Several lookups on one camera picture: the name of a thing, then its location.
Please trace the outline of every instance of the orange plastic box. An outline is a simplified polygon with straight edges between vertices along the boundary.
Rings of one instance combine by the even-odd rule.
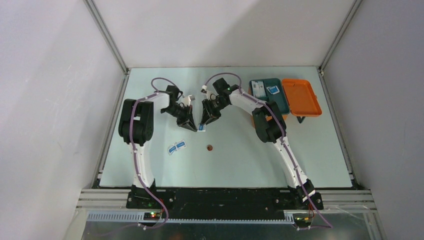
[[[303,79],[283,79],[281,81],[291,114],[297,116],[299,123],[305,117],[318,117],[323,114],[311,83]]]

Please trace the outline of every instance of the wall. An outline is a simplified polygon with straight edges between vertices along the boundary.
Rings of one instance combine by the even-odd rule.
[[[325,79],[389,239],[422,239],[424,2],[363,1]]]
[[[317,66],[354,0],[97,0],[129,67]]]
[[[62,239],[123,73],[83,1],[0,4],[1,239]]]

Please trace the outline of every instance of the blue label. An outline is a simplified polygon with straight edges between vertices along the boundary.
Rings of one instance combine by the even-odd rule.
[[[179,142],[179,143],[177,143],[177,144],[176,144],[176,147],[177,147],[177,148],[181,148],[181,147],[183,147],[184,145],[186,145],[184,142]]]
[[[169,153],[175,152],[177,150],[176,146],[171,147],[168,151]]]
[[[277,86],[269,86],[269,87],[267,87],[266,89],[268,89],[268,91],[269,91],[271,94],[277,94],[277,93],[279,93],[279,92],[280,92],[280,90],[278,89],[278,87],[277,87]]]

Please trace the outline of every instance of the gray wall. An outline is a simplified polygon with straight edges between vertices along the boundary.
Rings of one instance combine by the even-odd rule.
[[[0,3],[0,239],[59,240],[123,73],[82,0]]]
[[[366,0],[325,80],[389,239],[422,239],[424,1]]]

